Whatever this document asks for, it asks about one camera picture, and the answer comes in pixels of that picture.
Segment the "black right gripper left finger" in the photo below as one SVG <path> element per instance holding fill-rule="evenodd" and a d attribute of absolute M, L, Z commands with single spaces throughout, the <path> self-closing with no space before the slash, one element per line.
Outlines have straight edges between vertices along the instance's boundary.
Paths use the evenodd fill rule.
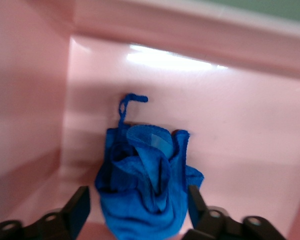
<path fill-rule="evenodd" d="M 81 186 L 63 208 L 23 226 L 19 220 L 0 222 L 0 240 L 75 240 L 91 211 L 90 190 Z"/>

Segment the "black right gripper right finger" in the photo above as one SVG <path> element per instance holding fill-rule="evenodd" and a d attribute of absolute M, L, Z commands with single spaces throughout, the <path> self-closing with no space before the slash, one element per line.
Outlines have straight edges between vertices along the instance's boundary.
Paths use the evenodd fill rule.
<path fill-rule="evenodd" d="M 284 240 L 285 237 L 265 218 L 246 216 L 232 219 L 222 207 L 208 207 L 196 185 L 188 187 L 188 212 L 193 228 L 184 240 Z"/>

